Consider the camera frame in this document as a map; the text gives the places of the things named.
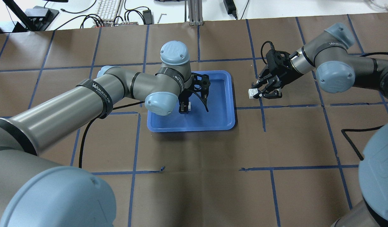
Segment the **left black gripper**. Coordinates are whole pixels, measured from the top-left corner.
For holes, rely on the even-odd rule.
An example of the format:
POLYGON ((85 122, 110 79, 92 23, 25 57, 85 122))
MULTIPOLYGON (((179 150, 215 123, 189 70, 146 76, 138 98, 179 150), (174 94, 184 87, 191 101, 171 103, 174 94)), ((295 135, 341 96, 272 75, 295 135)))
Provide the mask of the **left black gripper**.
POLYGON ((190 76, 191 85, 185 88, 179 95, 179 113, 188 114, 184 111, 184 105, 189 102, 189 97, 194 94, 196 95, 205 107, 206 112, 209 112, 207 106, 207 99, 210 92, 210 77, 207 74, 191 73, 190 76))

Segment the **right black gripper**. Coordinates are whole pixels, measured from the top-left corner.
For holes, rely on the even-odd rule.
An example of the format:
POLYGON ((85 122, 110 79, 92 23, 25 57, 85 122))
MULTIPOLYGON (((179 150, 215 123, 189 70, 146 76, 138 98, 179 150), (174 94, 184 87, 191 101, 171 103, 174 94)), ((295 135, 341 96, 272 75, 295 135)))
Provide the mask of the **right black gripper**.
POLYGON ((261 89, 259 98, 280 99, 281 89, 303 76, 290 61, 290 54, 285 51, 269 50, 266 54, 267 64, 259 74, 259 80, 252 89, 261 89))

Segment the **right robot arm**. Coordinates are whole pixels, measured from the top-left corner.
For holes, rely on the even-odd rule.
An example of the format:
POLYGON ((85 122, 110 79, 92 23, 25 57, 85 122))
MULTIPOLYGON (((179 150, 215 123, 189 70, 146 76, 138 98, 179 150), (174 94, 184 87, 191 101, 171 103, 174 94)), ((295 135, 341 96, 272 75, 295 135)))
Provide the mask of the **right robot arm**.
MULTIPOLYGON (((314 70, 322 90, 344 92, 351 87, 378 90, 388 99, 388 60, 370 58, 369 54, 352 56, 347 50, 354 45, 353 33, 336 23, 293 53, 278 51, 272 42, 263 56, 265 67, 248 90, 250 99, 279 99, 281 89, 314 70)), ((333 227, 388 227, 388 123, 374 127, 363 154, 347 132, 341 133, 359 156, 358 179, 362 201, 335 221, 333 227)))

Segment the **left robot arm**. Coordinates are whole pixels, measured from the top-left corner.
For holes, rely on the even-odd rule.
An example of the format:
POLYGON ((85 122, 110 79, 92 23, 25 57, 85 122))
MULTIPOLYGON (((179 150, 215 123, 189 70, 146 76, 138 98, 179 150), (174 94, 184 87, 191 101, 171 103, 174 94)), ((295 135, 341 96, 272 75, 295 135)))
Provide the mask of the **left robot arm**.
POLYGON ((195 94, 207 105, 209 76, 190 68, 187 46, 169 41, 154 75, 104 66, 96 79, 14 117, 0 118, 0 227, 112 227, 116 200, 110 185, 89 171, 40 154, 82 126, 104 119, 130 98, 148 111, 188 112, 195 94))

